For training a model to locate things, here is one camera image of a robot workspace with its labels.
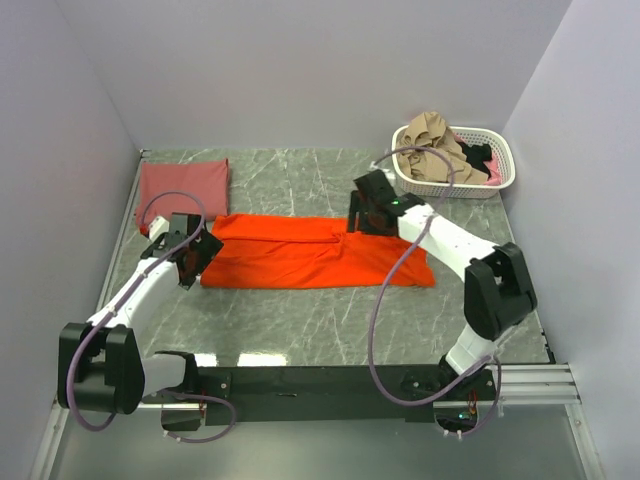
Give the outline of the orange t-shirt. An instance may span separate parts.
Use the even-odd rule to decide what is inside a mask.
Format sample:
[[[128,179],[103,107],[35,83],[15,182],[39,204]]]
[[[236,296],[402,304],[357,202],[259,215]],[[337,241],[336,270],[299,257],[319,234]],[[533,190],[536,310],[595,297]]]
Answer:
[[[201,274],[206,288],[322,289],[378,286],[410,243],[349,233],[344,218],[237,213],[219,217],[223,248]]]

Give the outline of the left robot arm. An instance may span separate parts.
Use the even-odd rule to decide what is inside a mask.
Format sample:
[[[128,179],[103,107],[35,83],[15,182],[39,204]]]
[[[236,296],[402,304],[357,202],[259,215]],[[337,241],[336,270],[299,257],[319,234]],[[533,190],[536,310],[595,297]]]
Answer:
[[[149,227],[151,244],[134,273],[97,313],[61,331],[57,396],[73,411],[130,414],[157,388],[181,384],[187,360],[171,353],[143,359],[137,344],[158,306],[177,288],[188,290],[220,252],[223,243],[196,214],[158,217]]]

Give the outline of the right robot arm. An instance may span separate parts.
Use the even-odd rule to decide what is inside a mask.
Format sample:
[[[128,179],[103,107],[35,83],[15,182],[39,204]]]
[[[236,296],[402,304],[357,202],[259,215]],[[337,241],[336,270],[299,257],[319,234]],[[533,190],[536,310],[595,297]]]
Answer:
[[[438,366],[444,384],[422,399],[428,404],[458,387],[493,360],[498,341],[538,305],[522,250],[498,245],[447,220],[414,194],[397,195],[386,175],[374,170],[355,179],[348,227],[408,242],[382,282],[388,287],[418,249],[434,256],[462,281],[466,325]]]

